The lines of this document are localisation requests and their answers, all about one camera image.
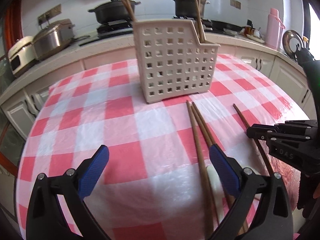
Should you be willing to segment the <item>black stock pot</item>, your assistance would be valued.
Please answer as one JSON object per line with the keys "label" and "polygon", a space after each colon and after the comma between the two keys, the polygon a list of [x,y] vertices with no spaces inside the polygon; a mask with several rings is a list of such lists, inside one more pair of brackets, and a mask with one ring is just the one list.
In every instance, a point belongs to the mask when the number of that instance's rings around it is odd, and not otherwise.
{"label": "black stock pot", "polygon": [[175,16],[178,18],[197,18],[195,0],[173,0]]}

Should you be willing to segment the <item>stainless steel rice cooker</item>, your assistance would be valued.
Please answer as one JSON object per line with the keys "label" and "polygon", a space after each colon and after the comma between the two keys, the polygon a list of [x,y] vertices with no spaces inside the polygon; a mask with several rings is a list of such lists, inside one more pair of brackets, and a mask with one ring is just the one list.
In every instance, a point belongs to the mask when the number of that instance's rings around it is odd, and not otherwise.
{"label": "stainless steel rice cooker", "polygon": [[33,38],[37,61],[43,61],[65,49],[74,41],[74,24],[69,18],[55,21]]}

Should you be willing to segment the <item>white plastic spoon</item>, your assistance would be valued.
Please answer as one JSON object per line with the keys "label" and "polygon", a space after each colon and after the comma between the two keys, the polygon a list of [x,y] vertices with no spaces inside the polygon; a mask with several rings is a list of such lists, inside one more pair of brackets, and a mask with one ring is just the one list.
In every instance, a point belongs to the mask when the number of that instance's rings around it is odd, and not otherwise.
{"label": "white plastic spoon", "polygon": [[218,223],[220,224],[225,217],[225,213],[223,210],[224,192],[223,192],[222,184],[220,182],[219,175],[217,174],[212,164],[207,166],[207,173],[208,173],[209,182],[213,192],[213,200],[215,204],[217,220],[218,220]]}

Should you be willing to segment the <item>gold wall socket panel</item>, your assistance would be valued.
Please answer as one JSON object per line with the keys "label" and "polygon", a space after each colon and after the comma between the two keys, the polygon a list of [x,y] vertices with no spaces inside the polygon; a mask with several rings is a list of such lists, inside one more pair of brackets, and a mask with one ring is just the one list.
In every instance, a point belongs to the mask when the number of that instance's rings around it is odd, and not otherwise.
{"label": "gold wall socket panel", "polygon": [[50,19],[54,18],[55,16],[61,14],[61,4],[56,5],[52,9],[48,10],[47,12],[43,13],[37,18],[38,25],[42,25],[45,22],[48,22]]}

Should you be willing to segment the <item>black frying pan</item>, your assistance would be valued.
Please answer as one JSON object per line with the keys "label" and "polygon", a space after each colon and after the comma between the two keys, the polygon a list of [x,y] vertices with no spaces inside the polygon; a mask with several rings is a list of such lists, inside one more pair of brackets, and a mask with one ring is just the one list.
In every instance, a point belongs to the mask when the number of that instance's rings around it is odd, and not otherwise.
{"label": "black frying pan", "polygon": [[236,31],[237,33],[239,33],[244,27],[240,27],[238,25],[234,25],[231,23],[226,23],[226,22],[221,22],[221,21],[214,21],[211,20],[212,23],[212,27],[221,31],[224,31],[224,29],[226,30],[231,30],[231,31]]}

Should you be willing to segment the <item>white small oven appliance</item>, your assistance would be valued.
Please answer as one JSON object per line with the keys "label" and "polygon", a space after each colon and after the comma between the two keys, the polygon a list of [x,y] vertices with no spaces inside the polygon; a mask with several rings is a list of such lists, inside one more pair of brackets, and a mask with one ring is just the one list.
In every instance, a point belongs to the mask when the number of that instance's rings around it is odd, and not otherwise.
{"label": "white small oven appliance", "polygon": [[26,36],[16,41],[8,52],[11,71],[14,77],[19,77],[37,62],[33,48],[33,37]]}

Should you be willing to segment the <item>plate with cups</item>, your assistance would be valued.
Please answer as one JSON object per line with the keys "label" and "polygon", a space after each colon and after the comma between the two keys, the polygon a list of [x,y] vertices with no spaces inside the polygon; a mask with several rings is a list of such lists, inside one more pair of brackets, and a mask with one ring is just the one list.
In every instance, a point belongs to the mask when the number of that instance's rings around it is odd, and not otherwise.
{"label": "plate with cups", "polygon": [[240,34],[260,44],[264,44],[260,29],[255,29],[251,20],[247,20],[247,24],[242,28]]}

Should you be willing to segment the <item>black kettle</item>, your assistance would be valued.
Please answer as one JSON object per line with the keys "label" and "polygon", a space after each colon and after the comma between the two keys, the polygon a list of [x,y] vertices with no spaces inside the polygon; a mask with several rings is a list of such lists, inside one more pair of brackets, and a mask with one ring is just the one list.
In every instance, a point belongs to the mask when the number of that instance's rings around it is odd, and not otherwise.
{"label": "black kettle", "polygon": [[310,51],[300,45],[296,45],[295,55],[306,74],[310,90],[314,95],[319,95],[319,60],[315,60]]}

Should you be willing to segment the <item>pink thermos bottle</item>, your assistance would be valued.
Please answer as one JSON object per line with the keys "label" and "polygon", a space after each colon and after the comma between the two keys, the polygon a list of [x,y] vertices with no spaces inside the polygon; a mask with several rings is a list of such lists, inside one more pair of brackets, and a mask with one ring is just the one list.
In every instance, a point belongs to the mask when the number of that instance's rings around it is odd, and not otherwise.
{"label": "pink thermos bottle", "polygon": [[274,50],[278,50],[284,29],[285,25],[279,18],[278,9],[271,8],[267,20],[267,31],[265,35],[266,45]]}

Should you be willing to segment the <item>round steel pot lid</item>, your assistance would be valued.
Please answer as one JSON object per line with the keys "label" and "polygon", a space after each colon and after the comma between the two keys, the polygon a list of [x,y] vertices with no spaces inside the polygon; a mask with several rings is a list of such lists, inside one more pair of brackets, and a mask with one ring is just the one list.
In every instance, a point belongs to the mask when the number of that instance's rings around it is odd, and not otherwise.
{"label": "round steel pot lid", "polygon": [[282,44],[285,53],[292,59],[295,59],[296,52],[303,48],[302,37],[294,30],[285,31]]}

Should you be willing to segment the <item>dark brown wooden chopstick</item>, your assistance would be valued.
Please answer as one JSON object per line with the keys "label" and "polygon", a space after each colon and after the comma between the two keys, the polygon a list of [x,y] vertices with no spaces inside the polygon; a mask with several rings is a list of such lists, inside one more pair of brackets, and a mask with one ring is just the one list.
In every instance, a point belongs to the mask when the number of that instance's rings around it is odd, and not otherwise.
{"label": "dark brown wooden chopstick", "polygon": [[[249,125],[248,121],[246,120],[246,118],[244,117],[244,115],[242,114],[242,112],[240,111],[240,109],[237,107],[236,104],[233,104],[233,107],[234,107],[234,109],[236,110],[238,116],[240,117],[240,119],[241,119],[241,121],[243,122],[243,124],[244,124],[245,128],[247,129],[247,131],[249,131],[249,129],[251,128],[251,126]],[[256,144],[259,152],[260,152],[260,155],[261,155],[261,157],[262,157],[262,159],[263,159],[263,161],[264,161],[264,164],[265,164],[265,166],[266,166],[266,169],[267,169],[269,175],[272,176],[272,175],[274,174],[273,167],[272,167],[272,165],[271,165],[271,163],[270,163],[270,161],[269,161],[269,159],[268,159],[268,157],[267,157],[267,154],[266,154],[266,152],[264,151],[261,143],[259,142],[259,139],[257,139],[257,138],[253,135],[252,132],[249,132],[248,135],[249,135],[249,138],[251,138],[251,139],[254,140],[254,142],[255,142],[255,144]]]}

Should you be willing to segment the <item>black casserole pot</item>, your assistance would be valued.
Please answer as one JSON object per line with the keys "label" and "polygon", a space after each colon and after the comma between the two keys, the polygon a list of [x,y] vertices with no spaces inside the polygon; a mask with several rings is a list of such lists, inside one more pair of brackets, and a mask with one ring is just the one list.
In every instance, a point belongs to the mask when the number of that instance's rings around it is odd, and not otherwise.
{"label": "black casserole pot", "polygon": [[132,22],[129,13],[120,0],[110,0],[94,9],[89,9],[88,12],[95,13],[97,22],[104,25],[114,21]]}

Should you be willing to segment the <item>gold wall switch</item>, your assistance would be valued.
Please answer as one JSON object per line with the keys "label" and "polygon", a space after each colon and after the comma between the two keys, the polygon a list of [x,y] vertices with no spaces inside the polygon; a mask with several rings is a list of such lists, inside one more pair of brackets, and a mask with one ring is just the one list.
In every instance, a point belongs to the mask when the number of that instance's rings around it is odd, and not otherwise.
{"label": "gold wall switch", "polygon": [[232,7],[235,7],[236,9],[241,9],[241,2],[237,1],[237,0],[230,0],[230,5]]}

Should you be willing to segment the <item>pink checkered tablecloth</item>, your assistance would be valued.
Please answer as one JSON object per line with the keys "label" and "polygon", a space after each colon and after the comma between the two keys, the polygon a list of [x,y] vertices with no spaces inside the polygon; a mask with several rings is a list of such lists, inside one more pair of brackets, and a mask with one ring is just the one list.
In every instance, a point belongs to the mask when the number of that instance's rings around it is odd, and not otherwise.
{"label": "pink checkered tablecloth", "polygon": [[209,92],[152,104],[134,59],[74,74],[51,87],[24,147],[16,188],[21,232],[37,175],[60,176],[106,145],[109,162],[85,203],[112,239],[203,239],[187,101],[225,154],[260,174],[264,163],[239,116],[269,125],[307,119],[275,83],[231,55],[217,57]]}

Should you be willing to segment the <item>white perforated utensil basket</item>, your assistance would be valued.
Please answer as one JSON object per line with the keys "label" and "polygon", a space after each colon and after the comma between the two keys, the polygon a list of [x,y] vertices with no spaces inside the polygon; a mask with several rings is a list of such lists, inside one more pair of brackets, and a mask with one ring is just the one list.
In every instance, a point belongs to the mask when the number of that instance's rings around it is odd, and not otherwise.
{"label": "white perforated utensil basket", "polygon": [[146,103],[209,90],[220,45],[200,42],[192,20],[132,23]]}

